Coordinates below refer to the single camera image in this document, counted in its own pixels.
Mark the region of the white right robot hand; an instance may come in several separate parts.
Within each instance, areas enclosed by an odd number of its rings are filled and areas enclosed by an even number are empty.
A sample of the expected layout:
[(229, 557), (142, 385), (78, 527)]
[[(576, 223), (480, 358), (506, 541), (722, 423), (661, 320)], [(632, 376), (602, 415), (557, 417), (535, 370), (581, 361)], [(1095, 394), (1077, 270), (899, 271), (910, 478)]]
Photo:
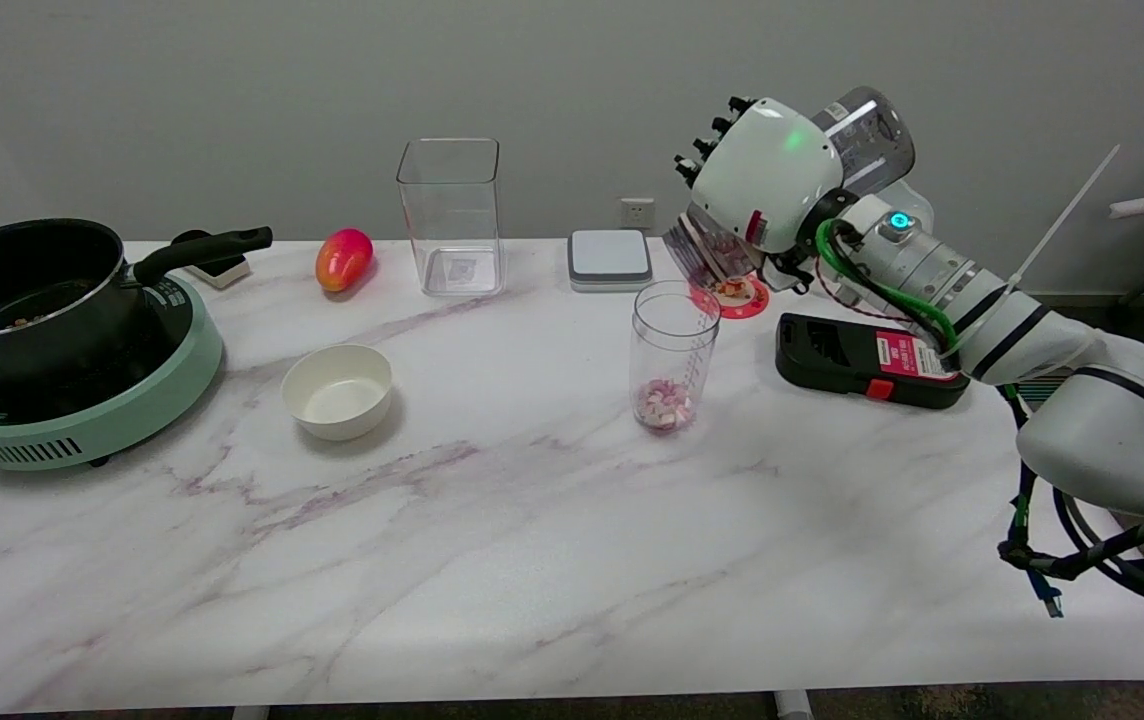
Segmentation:
[(696, 287), (756, 277), (769, 290), (807, 293), (816, 232), (855, 204), (836, 143), (804, 114), (764, 97), (732, 97), (696, 158), (674, 156), (691, 192), (664, 245)]

